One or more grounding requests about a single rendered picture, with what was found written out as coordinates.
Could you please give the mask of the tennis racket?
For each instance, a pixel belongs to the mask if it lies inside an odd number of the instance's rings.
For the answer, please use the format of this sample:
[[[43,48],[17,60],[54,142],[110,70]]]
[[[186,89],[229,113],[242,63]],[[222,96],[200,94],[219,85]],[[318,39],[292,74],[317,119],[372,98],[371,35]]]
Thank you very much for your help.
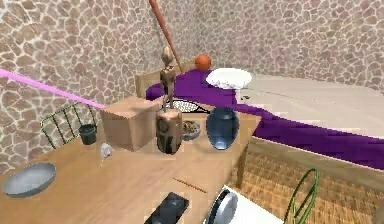
[[[210,113],[209,110],[201,107],[195,102],[187,100],[174,100],[172,106],[175,109],[180,110],[182,113]]]

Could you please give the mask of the bowl with food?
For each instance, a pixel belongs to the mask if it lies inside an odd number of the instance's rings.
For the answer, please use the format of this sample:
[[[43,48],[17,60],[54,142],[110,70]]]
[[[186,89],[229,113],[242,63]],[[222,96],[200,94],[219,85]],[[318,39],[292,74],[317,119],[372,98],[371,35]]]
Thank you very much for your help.
[[[183,122],[183,140],[190,141],[197,138],[200,135],[200,125],[192,120],[185,120]]]

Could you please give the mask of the dark blue vase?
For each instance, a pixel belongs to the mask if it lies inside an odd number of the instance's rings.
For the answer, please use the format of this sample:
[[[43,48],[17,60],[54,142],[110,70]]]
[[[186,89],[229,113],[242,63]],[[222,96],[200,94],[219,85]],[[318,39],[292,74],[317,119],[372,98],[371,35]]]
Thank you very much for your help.
[[[226,150],[237,137],[239,126],[239,118],[233,109],[214,108],[206,119],[209,142],[217,150]]]

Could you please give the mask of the white pillow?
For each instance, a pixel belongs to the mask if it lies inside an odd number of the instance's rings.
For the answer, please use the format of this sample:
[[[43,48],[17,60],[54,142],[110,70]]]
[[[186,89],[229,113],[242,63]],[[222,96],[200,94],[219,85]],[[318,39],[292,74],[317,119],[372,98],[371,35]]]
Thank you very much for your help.
[[[221,89],[242,89],[252,80],[252,75],[237,68],[217,68],[209,73],[206,82]]]

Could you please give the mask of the orange basketball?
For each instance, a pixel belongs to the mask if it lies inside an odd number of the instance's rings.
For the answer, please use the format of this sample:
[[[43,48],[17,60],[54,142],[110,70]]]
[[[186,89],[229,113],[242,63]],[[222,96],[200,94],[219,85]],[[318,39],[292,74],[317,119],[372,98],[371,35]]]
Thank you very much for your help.
[[[200,54],[195,58],[195,67],[198,70],[206,71],[211,67],[211,58],[207,54]]]

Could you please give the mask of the brown cardboard box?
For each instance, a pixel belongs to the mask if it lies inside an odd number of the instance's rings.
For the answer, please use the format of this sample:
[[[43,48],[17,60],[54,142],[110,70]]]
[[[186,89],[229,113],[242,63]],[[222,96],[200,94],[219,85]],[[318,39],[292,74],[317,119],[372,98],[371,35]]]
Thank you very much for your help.
[[[137,151],[155,137],[155,116],[160,104],[130,96],[100,111],[106,142]]]

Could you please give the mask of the red pencil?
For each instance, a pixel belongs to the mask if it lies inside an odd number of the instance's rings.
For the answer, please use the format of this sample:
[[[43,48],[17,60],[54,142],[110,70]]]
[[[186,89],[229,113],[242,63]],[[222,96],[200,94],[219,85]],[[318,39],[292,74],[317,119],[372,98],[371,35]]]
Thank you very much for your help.
[[[172,178],[173,180],[175,180],[175,181],[177,181],[177,182],[179,182],[179,183],[181,183],[181,184],[184,184],[185,186],[188,186],[188,187],[190,187],[190,188],[192,188],[192,189],[195,189],[195,190],[197,190],[197,191],[200,191],[200,192],[202,192],[202,193],[208,193],[206,190],[204,190],[204,189],[202,189],[202,188],[200,188],[200,187],[198,187],[198,186],[196,186],[196,185],[193,185],[193,184],[191,184],[191,183],[188,183],[187,181],[184,181],[184,180],[181,180],[181,179],[178,179],[178,178]]]

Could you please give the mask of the brown baseball bat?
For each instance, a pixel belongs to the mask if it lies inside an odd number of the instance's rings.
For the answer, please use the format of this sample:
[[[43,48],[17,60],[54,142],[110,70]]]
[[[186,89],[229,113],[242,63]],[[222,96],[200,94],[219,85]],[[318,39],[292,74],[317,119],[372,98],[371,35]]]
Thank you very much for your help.
[[[181,63],[180,63],[180,60],[179,60],[179,58],[177,56],[177,53],[176,53],[175,48],[174,48],[174,45],[172,43],[171,36],[170,36],[170,34],[168,32],[168,29],[166,27],[166,23],[164,21],[164,18],[162,16],[161,11],[159,9],[159,6],[157,4],[157,1],[156,0],[148,0],[148,2],[149,2],[150,6],[151,6],[151,8],[152,8],[152,10],[153,10],[153,12],[155,14],[156,20],[157,20],[157,22],[158,22],[158,24],[159,24],[159,26],[160,26],[160,28],[161,28],[165,38],[166,38],[166,40],[167,40],[167,43],[168,43],[169,47],[171,48],[171,51],[172,51],[172,53],[173,53],[173,55],[174,55],[174,57],[176,59],[176,62],[178,64],[178,66],[179,66],[179,69],[180,69],[181,73],[184,73],[183,68],[181,66]]]

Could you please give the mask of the round grey alarm clock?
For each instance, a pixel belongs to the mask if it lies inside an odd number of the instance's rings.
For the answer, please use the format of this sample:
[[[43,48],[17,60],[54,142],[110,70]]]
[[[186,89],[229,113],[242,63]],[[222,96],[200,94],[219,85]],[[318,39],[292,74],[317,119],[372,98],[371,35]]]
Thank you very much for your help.
[[[224,188],[217,196],[203,224],[229,224],[236,212],[238,197]]]

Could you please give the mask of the black mobile phone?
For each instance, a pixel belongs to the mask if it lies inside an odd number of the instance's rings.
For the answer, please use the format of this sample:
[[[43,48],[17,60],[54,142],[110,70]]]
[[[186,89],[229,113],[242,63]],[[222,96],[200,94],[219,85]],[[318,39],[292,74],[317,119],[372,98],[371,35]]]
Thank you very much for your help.
[[[177,224],[188,206],[188,199],[170,192],[144,224]]]

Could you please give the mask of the dark green cup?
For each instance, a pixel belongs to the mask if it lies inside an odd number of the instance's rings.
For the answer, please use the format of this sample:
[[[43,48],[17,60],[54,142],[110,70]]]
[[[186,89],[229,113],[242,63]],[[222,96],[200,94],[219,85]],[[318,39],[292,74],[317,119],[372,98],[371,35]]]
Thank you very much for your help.
[[[97,127],[94,124],[85,124],[79,127],[79,135],[84,145],[92,145],[96,142]]]

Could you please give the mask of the wooden dining table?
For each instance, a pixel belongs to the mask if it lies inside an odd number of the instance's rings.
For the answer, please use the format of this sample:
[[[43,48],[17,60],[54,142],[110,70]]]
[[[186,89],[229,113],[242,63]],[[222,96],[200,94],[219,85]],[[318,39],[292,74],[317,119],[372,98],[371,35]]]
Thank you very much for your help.
[[[115,150],[103,160],[95,145],[74,140],[37,159],[54,164],[56,178],[35,196],[5,196],[1,184],[7,176],[0,176],[0,224],[143,224],[170,192],[189,200],[180,224],[201,224],[260,122],[245,113],[239,119],[236,140],[224,151],[202,132],[174,155],[159,152],[151,140],[136,152]]]

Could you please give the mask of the white desk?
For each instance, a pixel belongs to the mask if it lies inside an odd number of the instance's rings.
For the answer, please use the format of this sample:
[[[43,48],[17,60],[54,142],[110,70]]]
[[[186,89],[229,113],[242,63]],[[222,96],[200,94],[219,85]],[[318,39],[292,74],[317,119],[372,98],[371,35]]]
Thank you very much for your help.
[[[226,185],[223,186],[222,190],[224,188],[229,189],[238,197],[237,209],[229,224],[283,224],[283,221],[280,218],[247,199],[239,192]]]

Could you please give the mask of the bed with purple blanket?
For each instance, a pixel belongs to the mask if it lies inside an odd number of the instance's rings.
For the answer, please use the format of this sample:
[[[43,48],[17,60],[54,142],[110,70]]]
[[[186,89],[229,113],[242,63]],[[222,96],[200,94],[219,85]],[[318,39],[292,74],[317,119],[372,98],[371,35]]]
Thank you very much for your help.
[[[261,154],[316,167],[384,192],[384,95],[359,86],[250,73],[242,89],[221,89],[185,66],[175,96],[262,118],[252,143]]]

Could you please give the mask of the pink strip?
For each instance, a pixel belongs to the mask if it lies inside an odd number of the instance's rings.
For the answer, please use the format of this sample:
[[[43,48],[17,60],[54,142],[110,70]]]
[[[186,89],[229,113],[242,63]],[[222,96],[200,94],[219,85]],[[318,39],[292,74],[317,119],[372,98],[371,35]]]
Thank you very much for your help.
[[[46,84],[38,82],[38,81],[35,81],[35,80],[30,79],[28,77],[22,76],[20,74],[15,74],[15,73],[9,72],[9,71],[4,70],[4,69],[0,69],[0,76],[10,78],[14,81],[21,82],[21,83],[26,84],[26,85],[31,86],[31,87],[35,87],[39,90],[50,92],[52,94],[56,94],[56,95],[62,96],[64,98],[67,98],[67,99],[70,99],[70,100],[73,100],[76,102],[80,102],[80,103],[83,103],[83,104],[86,104],[86,105],[89,105],[89,106],[92,106],[92,107],[95,107],[98,109],[103,109],[105,107],[105,105],[93,102],[91,100],[82,98],[82,97],[77,96],[75,94],[57,89],[55,87],[46,85]]]

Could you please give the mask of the grey round plate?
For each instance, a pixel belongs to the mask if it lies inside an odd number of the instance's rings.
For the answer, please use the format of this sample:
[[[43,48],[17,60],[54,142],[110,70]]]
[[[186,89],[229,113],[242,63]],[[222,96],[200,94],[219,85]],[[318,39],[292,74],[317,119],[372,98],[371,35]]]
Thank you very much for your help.
[[[2,191],[11,198],[26,198],[45,190],[56,177],[56,166],[34,163],[11,174],[2,184]]]

